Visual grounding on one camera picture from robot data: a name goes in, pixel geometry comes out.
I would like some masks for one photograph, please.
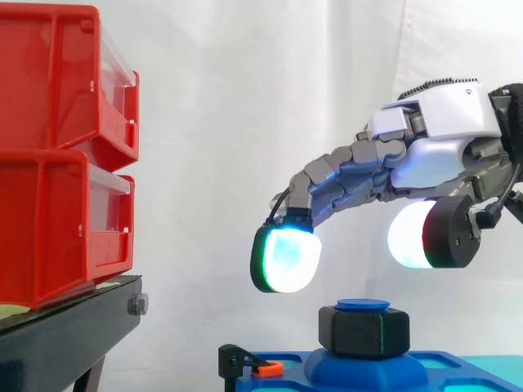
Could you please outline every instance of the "white wall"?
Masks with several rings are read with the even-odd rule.
[[[520,2],[95,0],[141,75],[136,268],[150,312],[107,357],[101,391],[218,391],[217,348],[311,350],[317,310],[375,296],[409,311],[413,346],[516,353],[523,320],[511,217],[463,271],[402,269],[386,232],[402,202],[319,230],[314,282],[250,282],[267,203],[305,163],[350,144],[371,110],[429,78],[523,80]]]

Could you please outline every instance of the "metal screw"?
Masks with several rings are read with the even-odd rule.
[[[136,294],[132,298],[132,314],[136,316],[143,316],[144,314],[147,314],[148,309],[149,296],[147,294]]]

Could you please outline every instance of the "red plastic drawer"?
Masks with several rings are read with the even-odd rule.
[[[0,304],[37,309],[132,268],[134,182],[81,151],[0,151]]]
[[[138,85],[90,6],[0,2],[0,149],[138,159]]]

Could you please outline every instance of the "black shelf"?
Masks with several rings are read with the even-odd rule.
[[[0,320],[0,390],[95,391],[103,358],[140,323],[133,311],[140,276],[45,310]]]

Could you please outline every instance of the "black cube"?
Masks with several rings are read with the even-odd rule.
[[[335,355],[387,359],[410,348],[409,315],[387,308],[384,313],[320,309],[320,344]]]

